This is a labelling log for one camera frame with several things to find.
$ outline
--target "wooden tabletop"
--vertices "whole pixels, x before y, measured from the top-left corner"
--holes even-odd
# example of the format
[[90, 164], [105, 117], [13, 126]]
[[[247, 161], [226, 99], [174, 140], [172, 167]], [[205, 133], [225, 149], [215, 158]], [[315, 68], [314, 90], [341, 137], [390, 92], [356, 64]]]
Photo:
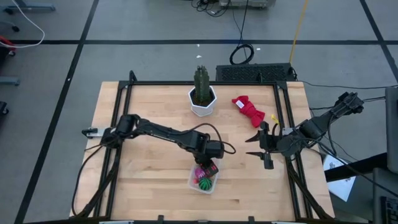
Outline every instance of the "wooden tabletop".
[[[117, 86], [117, 82], [102, 83], [93, 127], [110, 125]], [[288, 83], [288, 87], [294, 121], [299, 124], [310, 118], [307, 97], [302, 83]], [[203, 118], [190, 110], [187, 93], [191, 88], [188, 85], [133, 86], [129, 113], [181, 131], [200, 123], [215, 125], [223, 141], [230, 142], [237, 150], [234, 155], [225, 154], [221, 160], [215, 191], [207, 195], [188, 187], [190, 169], [195, 163], [190, 153], [172, 142], [139, 136], [123, 144], [111, 218], [156, 220], [158, 215], [164, 215], [165, 220], [245, 221], [248, 216], [254, 216], [256, 221], [294, 220], [284, 158], [273, 154], [275, 169], [265, 170], [258, 157], [245, 154], [261, 151], [258, 142], [244, 142], [254, 136], [257, 129], [231, 102], [239, 95], [248, 95], [258, 110], [266, 112], [264, 120], [273, 125], [271, 115], [277, 115], [277, 111], [272, 87], [214, 86], [218, 98], [215, 110]], [[281, 91], [280, 97], [287, 123]], [[198, 131], [210, 133], [211, 138], [216, 139], [211, 128], [200, 127]], [[99, 139], [88, 140], [87, 147], [98, 143]], [[85, 152], [85, 158], [93, 151]], [[83, 209], [98, 188], [104, 152], [103, 149], [93, 156], [82, 172], [75, 200], [77, 211]], [[320, 156], [303, 150], [302, 160], [309, 191], [325, 211], [334, 216]], [[299, 189], [297, 192], [304, 217], [302, 195]], [[102, 214], [107, 199], [108, 192], [104, 194]]]

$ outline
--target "red cloth toy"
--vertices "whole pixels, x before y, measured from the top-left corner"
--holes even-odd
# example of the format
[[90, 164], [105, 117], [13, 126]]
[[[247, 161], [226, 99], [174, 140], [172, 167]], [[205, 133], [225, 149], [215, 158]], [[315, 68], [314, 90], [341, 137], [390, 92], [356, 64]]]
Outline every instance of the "red cloth toy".
[[248, 96], [239, 96], [236, 99], [232, 99], [232, 103], [235, 103], [240, 108], [239, 112], [251, 119], [251, 124], [255, 128], [260, 126], [260, 123], [266, 114], [262, 111], [256, 110], [254, 105], [249, 101]]

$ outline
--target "clear plastic box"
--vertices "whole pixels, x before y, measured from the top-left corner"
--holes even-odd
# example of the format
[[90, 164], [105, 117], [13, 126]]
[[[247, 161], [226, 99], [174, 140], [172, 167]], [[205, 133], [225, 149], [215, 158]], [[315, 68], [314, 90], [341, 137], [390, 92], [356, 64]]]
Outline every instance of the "clear plastic box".
[[191, 168], [191, 174], [189, 176], [188, 179], [188, 186], [193, 189], [193, 190], [197, 190], [201, 193], [204, 194], [211, 194], [214, 192], [214, 189], [216, 187], [216, 183], [217, 183], [217, 179], [218, 179], [218, 175], [220, 174], [220, 164], [221, 164], [221, 159], [211, 159], [214, 164], [217, 166], [217, 168], [219, 168], [219, 171], [216, 175], [214, 175], [213, 177], [210, 177], [212, 185], [211, 185], [211, 189], [210, 190], [202, 190], [201, 188], [199, 188], [199, 184], [194, 184], [193, 180], [196, 178], [195, 176], [195, 169], [199, 166], [198, 164], [194, 164]]

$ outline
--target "white paper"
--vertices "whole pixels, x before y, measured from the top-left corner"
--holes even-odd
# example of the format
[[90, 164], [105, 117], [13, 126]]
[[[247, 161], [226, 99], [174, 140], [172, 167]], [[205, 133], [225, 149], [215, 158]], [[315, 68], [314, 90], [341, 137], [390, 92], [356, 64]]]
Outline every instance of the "white paper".
[[239, 108], [241, 108], [241, 109], [242, 109], [242, 107], [244, 107], [244, 104], [243, 104], [240, 100], [238, 100], [238, 101], [236, 102], [236, 105], [237, 105]]
[[[332, 169], [335, 167], [342, 166], [343, 163], [333, 158], [332, 156], [327, 155], [325, 160], [323, 161], [323, 170]], [[350, 177], [348, 179], [336, 180], [328, 183], [329, 191], [341, 198], [343, 201], [347, 202], [349, 193], [353, 188], [355, 181], [355, 177]]]

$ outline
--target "hexagonal white pot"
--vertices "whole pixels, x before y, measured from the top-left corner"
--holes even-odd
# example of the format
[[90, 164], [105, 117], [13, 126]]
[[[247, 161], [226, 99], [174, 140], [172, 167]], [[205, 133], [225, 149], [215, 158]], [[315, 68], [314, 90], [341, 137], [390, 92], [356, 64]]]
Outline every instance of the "hexagonal white pot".
[[210, 86], [210, 90], [214, 96], [214, 100], [208, 106], [197, 106], [193, 104], [193, 101], [191, 99], [191, 93], [194, 89], [195, 87], [193, 87], [191, 91], [188, 92], [188, 97], [191, 102], [191, 110], [200, 117], [210, 115], [213, 112], [214, 106], [216, 105], [217, 101], [216, 91], [214, 91], [213, 87]]

